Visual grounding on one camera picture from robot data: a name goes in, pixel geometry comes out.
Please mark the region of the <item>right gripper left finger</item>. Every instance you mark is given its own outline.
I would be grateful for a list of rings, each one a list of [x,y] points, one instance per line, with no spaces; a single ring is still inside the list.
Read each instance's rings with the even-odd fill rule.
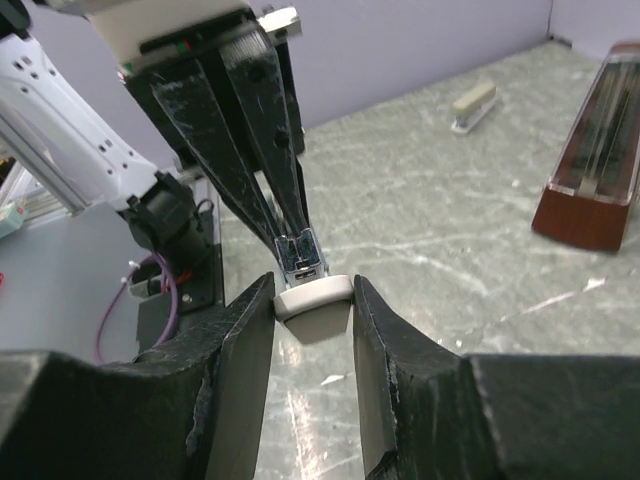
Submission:
[[[187,315],[130,363],[1,357],[5,479],[250,479],[274,336],[274,276]]]

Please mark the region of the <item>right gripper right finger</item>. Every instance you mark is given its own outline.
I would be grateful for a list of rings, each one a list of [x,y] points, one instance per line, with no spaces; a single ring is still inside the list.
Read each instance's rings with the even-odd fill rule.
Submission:
[[[634,356],[459,356],[354,280],[354,362],[369,479],[635,479]]]

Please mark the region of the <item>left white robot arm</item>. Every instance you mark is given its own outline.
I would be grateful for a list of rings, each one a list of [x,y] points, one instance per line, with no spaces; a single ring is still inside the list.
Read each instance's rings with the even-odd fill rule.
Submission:
[[[165,141],[291,270],[317,258],[288,39],[292,6],[244,1],[46,1],[102,37],[120,79]],[[136,242],[177,269],[210,244],[192,193],[138,153],[71,86],[32,32],[24,1],[1,5],[1,99],[76,159]]]

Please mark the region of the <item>blue stapler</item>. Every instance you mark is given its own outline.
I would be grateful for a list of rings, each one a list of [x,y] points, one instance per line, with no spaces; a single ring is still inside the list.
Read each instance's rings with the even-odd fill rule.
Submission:
[[[312,228],[274,243],[285,284],[273,300],[276,320],[303,345],[343,335],[352,313],[351,277],[329,273]]]

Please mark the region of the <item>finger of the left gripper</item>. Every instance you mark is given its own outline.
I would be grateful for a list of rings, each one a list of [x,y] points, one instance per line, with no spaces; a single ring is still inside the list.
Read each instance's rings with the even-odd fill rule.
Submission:
[[[220,104],[202,72],[150,81],[154,98],[195,155],[223,203],[274,253],[280,229],[250,174]]]
[[[301,130],[286,48],[262,29],[240,30],[220,46],[249,148],[293,235],[309,227],[298,167]]]

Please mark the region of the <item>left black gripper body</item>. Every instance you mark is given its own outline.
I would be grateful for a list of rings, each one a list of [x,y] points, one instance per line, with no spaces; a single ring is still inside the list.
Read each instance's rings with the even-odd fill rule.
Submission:
[[[253,24],[261,27],[276,49],[284,81],[294,153],[298,156],[304,153],[304,128],[288,46],[290,38],[302,33],[298,11],[292,5],[281,8],[266,7],[258,15],[251,7],[243,6],[215,18],[146,40],[141,43],[139,53],[134,58],[119,65],[121,82],[175,152],[174,165],[178,171],[195,168],[197,161],[177,129],[153,99],[153,95],[145,90],[147,84],[141,76],[156,67],[168,66],[179,60],[211,60],[217,56],[220,47],[231,40],[233,34],[244,33]]]

